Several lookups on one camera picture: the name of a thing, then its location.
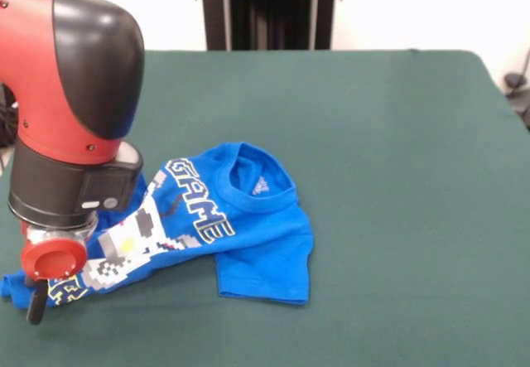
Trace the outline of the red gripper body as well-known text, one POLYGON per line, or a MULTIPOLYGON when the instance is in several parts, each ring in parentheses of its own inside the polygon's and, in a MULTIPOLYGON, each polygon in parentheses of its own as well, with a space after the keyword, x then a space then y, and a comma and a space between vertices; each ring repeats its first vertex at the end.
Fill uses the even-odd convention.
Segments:
POLYGON ((24 245, 21 266, 33 280, 56 280, 77 274, 87 261, 82 235, 21 223, 24 245))

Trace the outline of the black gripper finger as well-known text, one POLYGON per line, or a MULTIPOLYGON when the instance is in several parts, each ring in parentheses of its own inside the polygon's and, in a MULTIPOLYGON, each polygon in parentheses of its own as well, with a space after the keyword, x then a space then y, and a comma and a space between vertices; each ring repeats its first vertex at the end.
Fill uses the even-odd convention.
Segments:
POLYGON ((27 279, 26 285, 32 290, 27 309, 26 320, 32 325, 39 325, 45 313, 48 298, 48 281, 27 279))

